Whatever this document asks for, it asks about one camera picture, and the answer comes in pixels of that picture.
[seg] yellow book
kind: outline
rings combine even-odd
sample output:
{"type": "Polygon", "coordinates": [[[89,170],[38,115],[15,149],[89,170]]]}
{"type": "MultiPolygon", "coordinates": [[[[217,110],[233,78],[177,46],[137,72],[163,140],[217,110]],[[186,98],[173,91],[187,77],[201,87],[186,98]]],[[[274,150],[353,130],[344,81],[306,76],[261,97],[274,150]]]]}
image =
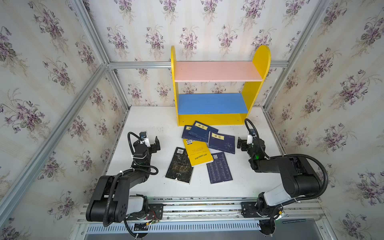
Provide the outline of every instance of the yellow book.
{"type": "Polygon", "coordinates": [[[187,139],[183,139],[183,141],[192,167],[199,164],[210,163],[214,161],[205,142],[187,139]]]}

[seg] blue shelf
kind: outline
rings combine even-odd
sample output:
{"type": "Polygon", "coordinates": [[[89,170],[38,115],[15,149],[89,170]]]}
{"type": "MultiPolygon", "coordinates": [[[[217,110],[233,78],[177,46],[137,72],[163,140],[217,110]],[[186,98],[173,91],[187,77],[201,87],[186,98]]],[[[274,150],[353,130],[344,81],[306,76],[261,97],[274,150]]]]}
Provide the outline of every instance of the blue shelf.
{"type": "Polygon", "coordinates": [[[180,94],[179,115],[248,113],[241,93],[180,94]]]}

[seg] blue book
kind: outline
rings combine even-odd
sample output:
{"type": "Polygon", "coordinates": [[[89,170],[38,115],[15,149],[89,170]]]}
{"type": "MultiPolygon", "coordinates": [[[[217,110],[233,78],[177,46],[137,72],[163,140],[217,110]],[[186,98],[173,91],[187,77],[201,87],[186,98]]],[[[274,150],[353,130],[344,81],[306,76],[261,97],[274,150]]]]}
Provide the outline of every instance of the blue book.
{"type": "Polygon", "coordinates": [[[231,171],[223,152],[212,153],[213,162],[207,164],[211,184],[232,181],[231,171]]]}
{"type": "Polygon", "coordinates": [[[235,154],[235,136],[211,132],[208,148],[235,154]]]}
{"type": "Polygon", "coordinates": [[[201,138],[202,142],[208,142],[209,132],[217,133],[218,129],[205,125],[204,123],[198,121],[195,121],[195,123],[191,127],[191,130],[189,130],[190,135],[201,138]]]}
{"type": "Polygon", "coordinates": [[[189,131],[191,130],[191,128],[192,128],[191,125],[185,125],[181,138],[182,139],[188,139],[188,140],[195,140],[195,141],[204,142],[204,139],[202,139],[200,137],[195,137],[195,136],[189,134],[189,131]]]}

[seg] wall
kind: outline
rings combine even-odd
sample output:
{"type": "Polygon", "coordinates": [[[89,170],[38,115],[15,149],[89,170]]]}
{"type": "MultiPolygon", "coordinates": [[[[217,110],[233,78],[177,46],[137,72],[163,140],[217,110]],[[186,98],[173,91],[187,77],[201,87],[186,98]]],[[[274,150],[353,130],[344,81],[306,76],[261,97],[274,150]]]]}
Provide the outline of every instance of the wall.
{"type": "Polygon", "coordinates": [[[335,0],[269,115],[288,153],[328,170],[321,205],[338,239],[382,239],[384,4],[335,0]]]}
{"type": "MultiPolygon", "coordinates": [[[[111,61],[252,60],[268,45],[272,60],[288,59],[317,1],[85,1],[111,61]]],[[[272,69],[255,103],[262,105],[281,69],[272,69]]],[[[131,105],[170,106],[170,70],[118,70],[131,105]]],[[[243,83],[186,83],[180,93],[238,93],[243,83]]]]}
{"type": "MultiPolygon", "coordinates": [[[[70,1],[0,1],[0,198],[99,66],[70,1]]],[[[121,127],[103,78],[0,239],[66,239],[121,127]]]]}

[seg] book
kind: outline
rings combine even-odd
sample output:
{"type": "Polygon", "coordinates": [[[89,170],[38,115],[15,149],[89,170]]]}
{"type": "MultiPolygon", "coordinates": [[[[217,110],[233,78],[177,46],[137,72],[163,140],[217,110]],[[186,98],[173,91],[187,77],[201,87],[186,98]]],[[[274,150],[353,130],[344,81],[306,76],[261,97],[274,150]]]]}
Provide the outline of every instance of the book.
{"type": "Polygon", "coordinates": [[[170,162],[166,178],[190,184],[193,167],[185,148],[177,147],[170,162]]]}
{"type": "Polygon", "coordinates": [[[209,134],[208,147],[235,154],[235,136],[211,132],[209,134]]]}
{"type": "Polygon", "coordinates": [[[183,134],[181,135],[181,138],[182,139],[191,139],[191,140],[195,140],[195,141],[200,141],[200,142],[204,142],[204,139],[200,138],[200,137],[195,137],[195,136],[192,136],[189,134],[189,130],[191,130],[192,126],[191,125],[185,125],[184,126],[184,130],[183,130],[183,134]]]}
{"type": "Polygon", "coordinates": [[[205,142],[184,139],[184,146],[187,150],[191,166],[213,162],[213,158],[205,142]]]}
{"type": "Polygon", "coordinates": [[[208,142],[209,132],[217,133],[218,130],[214,127],[205,125],[201,122],[195,121],[192,125],[191,130],[189,130],[189,134],[195,137],[200,137],[204,142],[208,142]]]}
{"type": "Polygon", "coordinates": [[[214,161],[207,164],[209,180],[211,184],[232,181],[231,171],[223,152],[212,153],[214,161]]]}

